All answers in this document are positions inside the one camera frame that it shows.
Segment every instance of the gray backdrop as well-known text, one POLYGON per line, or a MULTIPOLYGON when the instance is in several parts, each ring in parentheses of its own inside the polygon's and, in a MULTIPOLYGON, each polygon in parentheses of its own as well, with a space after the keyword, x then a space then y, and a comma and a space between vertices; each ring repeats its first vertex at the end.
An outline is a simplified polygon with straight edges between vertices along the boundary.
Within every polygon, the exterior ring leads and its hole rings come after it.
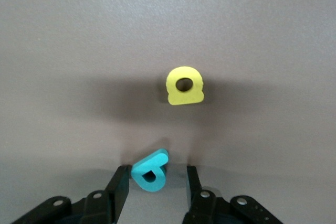
POLYGON ((185 164, 284 223, 336 219, 336 0, 0 0, 0 222, 104 188, 160 147, 123 223, 181 223, 185 164), (201 104, 171 106, 178 66, 201 104))

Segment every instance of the robotic claw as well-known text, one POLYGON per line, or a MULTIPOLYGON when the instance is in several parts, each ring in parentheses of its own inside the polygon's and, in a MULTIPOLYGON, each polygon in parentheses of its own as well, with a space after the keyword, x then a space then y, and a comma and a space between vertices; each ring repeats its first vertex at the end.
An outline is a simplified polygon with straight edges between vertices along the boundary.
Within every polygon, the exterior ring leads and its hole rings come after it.
MULTIPOLYGON (((111 224, 117 223, 129 192, 131 166, 119 166, 105 190, 91 192, 71 204, 67 197, 47 199, 12 224, 111 224)), ((182 224, 282 224, 249 196, 230 203, 203 190, 195 166, 187 166, 189 212, 182 224)))

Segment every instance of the mounting hole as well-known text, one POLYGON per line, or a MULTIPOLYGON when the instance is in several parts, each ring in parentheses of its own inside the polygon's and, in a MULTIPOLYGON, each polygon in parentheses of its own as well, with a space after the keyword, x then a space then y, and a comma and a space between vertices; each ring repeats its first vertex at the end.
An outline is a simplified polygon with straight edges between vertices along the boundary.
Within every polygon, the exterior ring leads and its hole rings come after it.
POLYGON ((202 192, 201 192, 201 196, 202 196, 203 198, 208 198, 208 197, 210 197, 210 193, 207 192, 207 191, 202 191, 202 192))
POLYGON ((101 197, 101 193, 96 193, 93 195, 94 199, 99 199, 101 197))
POLYGON ((176 88, 182 92, 188 91, 193 87, 193 81, 189 78, 182 78, 176 82, 176 88))
POLYGON ((58 206, 60 206, 60 205, 62 205, 63 204, 63 200, 56 200, 54 203, 53 203, 53 205, 54 205, 54 207, 58 207, 58 206))
POLYGON ((149 171, 147 173, 145 173, 144 175, 142 175, 142 177, 148 182, 148 183, 152 183, 156 180, 156 175, 152 172, 149 171))
POLYGON ((244 198, 238 198, 237 199, 237 203, 240 204, 240 205, 242 205, 242 206, 244 206, 244 205, 247 204, 247 201, 244 198))

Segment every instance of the screw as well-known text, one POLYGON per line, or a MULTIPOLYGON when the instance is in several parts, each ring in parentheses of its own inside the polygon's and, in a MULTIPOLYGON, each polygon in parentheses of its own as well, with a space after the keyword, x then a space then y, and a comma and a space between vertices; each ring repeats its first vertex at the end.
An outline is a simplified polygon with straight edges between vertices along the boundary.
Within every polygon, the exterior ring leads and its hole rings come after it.
POLYGON ((94 199, 99 199, 100 197, 101 197, 101 193, 96 193, 93 196, 94 199))
POLYGON ((60 205, 62 205, 63 204, 63 200, 56 200, 54 203, 53 203, 53 205, 54 205, 54 207, 57 207, 57 206, 60 206, 60 205))
POLYGON ((201 192, 201 196, 202 196, 203 198, 208 198, 208 197, 210 197, 210 193, 208 193, 207 191, 202 191, 202 192, 201 192))
POLYGON ((244 206, 244 205, 247 204, 247 201, 244 198, 238 198, 237 199, 237 203, 240 204, 240 205, 242 205, 242 206, 244 206))

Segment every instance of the yellow foam letter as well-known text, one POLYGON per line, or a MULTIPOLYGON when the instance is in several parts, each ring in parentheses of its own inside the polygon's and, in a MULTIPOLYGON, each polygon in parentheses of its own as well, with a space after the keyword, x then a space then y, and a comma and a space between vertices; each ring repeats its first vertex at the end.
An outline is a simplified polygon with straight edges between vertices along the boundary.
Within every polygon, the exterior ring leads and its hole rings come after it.
POLYGON ((199 103, 204 100, 203 79, 194 68, 173 69, 167 76, 166 87, 171 105, 199 103), (179 87, 179 82, 184 82, 187 87, 179 87))

